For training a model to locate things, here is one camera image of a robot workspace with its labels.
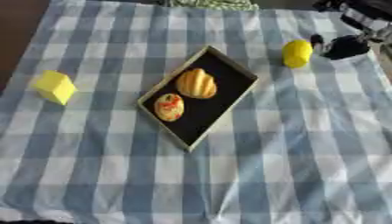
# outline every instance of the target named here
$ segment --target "black tray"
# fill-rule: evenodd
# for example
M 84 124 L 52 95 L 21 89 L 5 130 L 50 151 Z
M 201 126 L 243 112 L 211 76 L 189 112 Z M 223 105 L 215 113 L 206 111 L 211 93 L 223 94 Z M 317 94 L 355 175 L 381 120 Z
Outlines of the black tray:
M 186 97 L 177 91 L 177 78 L 183 72 L 194 68 L 203 68 L 214 77 L 218 87 L 214 97 L 199 100 Z M 234 63 L 215 48 L 206 46 L 142 96 L 138 103 L 142 109 L 171 132 L 182 146 L 191 151 L 218 119 L 256 84 L 256 81 L 257 76 Z M 185 103 L 184 114 L 175 122 L 164 122 L 154 112 L 155 100 L 169 93 L 181 95 Z

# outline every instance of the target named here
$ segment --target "black object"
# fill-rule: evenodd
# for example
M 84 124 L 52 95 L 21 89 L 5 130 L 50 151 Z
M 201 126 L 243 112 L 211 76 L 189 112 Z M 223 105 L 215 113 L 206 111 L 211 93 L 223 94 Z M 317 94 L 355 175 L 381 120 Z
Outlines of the black object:
M 57 222 L 53 220 L 14 220 L 14 221 L 1 221 L 5 224 L 71 224 L 66 222 Z
M 323 50 L 321 55 L 331 60 L 341 60 L 348 57 L 353 57 L 370 50 L 367 41 L 360 41 L 358 36 L 347 35 L 344 37 L 334 39 L 328 46 L 324 46 L 323 38 L 315 34 L 311 36 L 311 45 L 316 48 L 321 45 Z
M 200 100 L 181 95 L 176 89 L 178 75 L 143 103 L 155 115 L 154 102 L 159 96 L 169 93 L 181 95 L 185 103 L 184 114 L 175 122 L 163 123 L 188 145 L 193 144 L 256 81 L 209 51 L 186 70 L 194 68 L 203 68 L 214 77 L 218 88 L 215 96 Z

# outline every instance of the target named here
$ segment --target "tablecloth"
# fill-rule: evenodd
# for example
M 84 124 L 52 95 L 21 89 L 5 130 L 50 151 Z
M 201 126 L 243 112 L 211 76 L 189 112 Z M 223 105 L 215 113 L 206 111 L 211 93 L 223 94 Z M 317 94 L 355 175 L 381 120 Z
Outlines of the tablecloth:
M 0 99 L 0 218 L 391 223 L 391 87 L 372 52 L 283 66 L 315 32 L 354 31 L 335 13 L 53 0 Z M 188 153 L 136 100 L 204 45 L 260 80 Z M 79 89 L 65 107 L 30 87 L 45 70 Z

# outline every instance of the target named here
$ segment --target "bread roll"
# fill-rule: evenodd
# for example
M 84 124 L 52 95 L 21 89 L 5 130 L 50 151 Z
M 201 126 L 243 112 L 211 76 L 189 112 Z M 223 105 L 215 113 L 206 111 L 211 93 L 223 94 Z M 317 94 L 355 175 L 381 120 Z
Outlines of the bread roll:
M 174 122 L 184 114 L 184 101 L 177 94 L 164 94 L 155 101 L 154 110 L 159 119 Z
M 214 77 L 204 72 L 201 68 L 187 71 L 177 79 L 177 90 L 185 96 L 208 99 L 217 92 Z

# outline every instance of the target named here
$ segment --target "yellow toy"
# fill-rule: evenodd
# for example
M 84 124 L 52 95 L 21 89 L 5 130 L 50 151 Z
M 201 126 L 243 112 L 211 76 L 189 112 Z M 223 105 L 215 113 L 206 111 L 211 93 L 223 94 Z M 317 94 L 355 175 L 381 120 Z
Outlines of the yellow toy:
M 66 105 L 69 98 L 77 91 L 67 75 L 50 70 L 44 71 L 33 86 L 42 97 L 61 105 Z
M 313 53 L 311 43 L 304 39 L 296 39 L 283 48 L 283 63 L 287 67 L 302 67 L 309 62 Z

